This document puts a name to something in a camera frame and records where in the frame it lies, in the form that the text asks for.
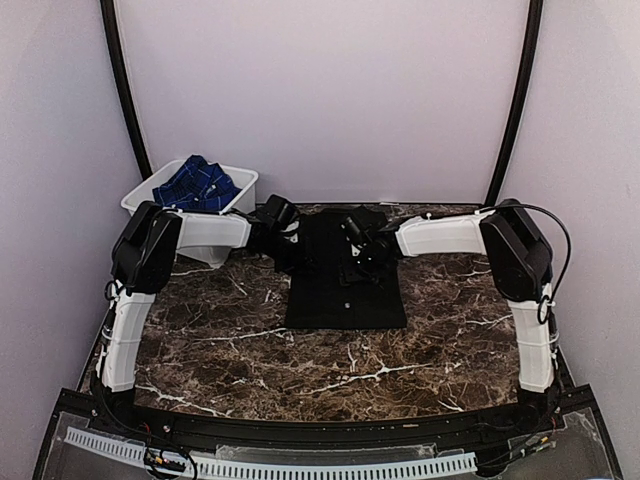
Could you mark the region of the black long sleeve shirt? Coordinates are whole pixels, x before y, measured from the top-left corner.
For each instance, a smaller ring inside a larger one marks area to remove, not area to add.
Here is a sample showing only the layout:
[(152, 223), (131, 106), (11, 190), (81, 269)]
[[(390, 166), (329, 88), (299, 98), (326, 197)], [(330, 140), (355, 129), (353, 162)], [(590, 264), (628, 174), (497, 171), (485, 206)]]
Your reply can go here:
[[(403, 329), (407, 316), (396, 271), (379, 284), (343, 286), (339, 260), (352, 246), (340, 223), (353, 208), (325, 208), (300, 220), (298, 234), (313, 260), (310, 274), (291, 274), (284, 325), (289, 329)], [(398, 260), (396, 229), (387, 225), (371, 244), (388, 244)]]

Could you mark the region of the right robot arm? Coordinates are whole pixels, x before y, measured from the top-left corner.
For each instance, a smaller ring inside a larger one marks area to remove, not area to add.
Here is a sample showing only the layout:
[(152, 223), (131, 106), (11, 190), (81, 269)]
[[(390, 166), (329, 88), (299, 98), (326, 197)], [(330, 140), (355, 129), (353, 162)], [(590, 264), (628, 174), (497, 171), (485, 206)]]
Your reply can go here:
[(542, 394), (558, 368), (558, 328), (554, 307), (563, 276), (553, 273), (553, 249), (532, 212), (551, 220), (548, 210), (507, 199), (471, 213), (422, 215), (387, 221), (380, 212), (358, 207), (339, 227), (349, 242), (349, 273), (379, 282), (402, 257), (427, 254), (481, 254), (515, 322), (519, 386)]

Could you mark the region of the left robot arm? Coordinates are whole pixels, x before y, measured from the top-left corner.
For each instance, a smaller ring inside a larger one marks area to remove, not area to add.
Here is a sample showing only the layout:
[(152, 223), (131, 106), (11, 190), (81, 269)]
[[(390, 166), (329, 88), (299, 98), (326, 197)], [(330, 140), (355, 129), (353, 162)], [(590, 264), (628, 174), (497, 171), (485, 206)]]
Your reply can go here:
[(101, 333), (96, 378), (111, 393), (129, 392), (144, 323), (167, 285), (180, 249), (248, 249), (275, 261), (286, 273), (308, 264), (298, 239), (300, 212), (277, 195), (250, 213), (192, 213), (142, 202), (112, 250), (109, 310)]

